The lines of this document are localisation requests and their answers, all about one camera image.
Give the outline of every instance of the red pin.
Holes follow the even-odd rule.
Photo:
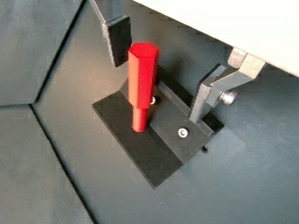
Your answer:
[[[135,43],[128,49],[128,100],[134,105],[134,130],[143,132],[154,96],[159,49],[151,43]]]

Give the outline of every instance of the screw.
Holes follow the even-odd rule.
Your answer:
[[[179,137],[187,137],[190,135],[190,131],[186,128],[180,128],[178,133]]]
[[[151,105],[155,105],[156,104],[156,98],[155,96],[152,97],[152,100],[151,100]]]
[[[236,100],[239,93],[236,91],[220,92],[219,100],[224,102],[226,105],[231,105]]]
[[[203,153],[207,153],[208,152],[208,147],[207,146],[202,146],[202,148],[200,148],[200,151],[203,152]]]

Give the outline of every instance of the dark gray surface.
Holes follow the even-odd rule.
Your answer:
[[[134,40],[160,46],[160,65],[195,93],[202,76],[224,62],[223,44],[122,2]],[[127,66],[110,63],[87,5],[35,107],[102,223],[298,223],[299,80],[266,70],[239,89],[235,104],[214,110],[226,127],[210,152],[154,190],[91,107],[126,78]]]
[[[132,105],[120,91],[92,107],[148,184],[156,188],[183,166],[183,162],[151,127],[143,133],[132,130]]]
[[[82,0],[0,4],[0,105],[35,101]]]
[[[30,106],[0,108],[0,223],[92,223]]]

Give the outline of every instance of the silver metal bracket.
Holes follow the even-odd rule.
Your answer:
[[[190,114],[190,120],[196,125],[202,125],[202,118],[219,102],[224,102],[227,105],[232,104],[238,92],[230,90],[258,77],[266,62],[234,48],[228,64],[231,65],[228,68],[218,64],[200,81]]]

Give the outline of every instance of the mounting plate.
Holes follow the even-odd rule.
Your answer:
[[[92,105],[154,188],[183,166],[223,127],[211,114],[204,117],[206,122],[200,125],[190,121],[187,104],[191,95],[174,80],[170,81],[167,78],[162,81],[163,77],[164,71],[159,69],[160,80],[154,89],[159,103],[150,108],[150,126],[143,133],[132,130],[132,106],[127,100],[127,82],[120,91]],[[171,83],[174,88],[171,89],[166,83]],[[188,136],[184,138],[178,134],[180,128],[188,130]]]

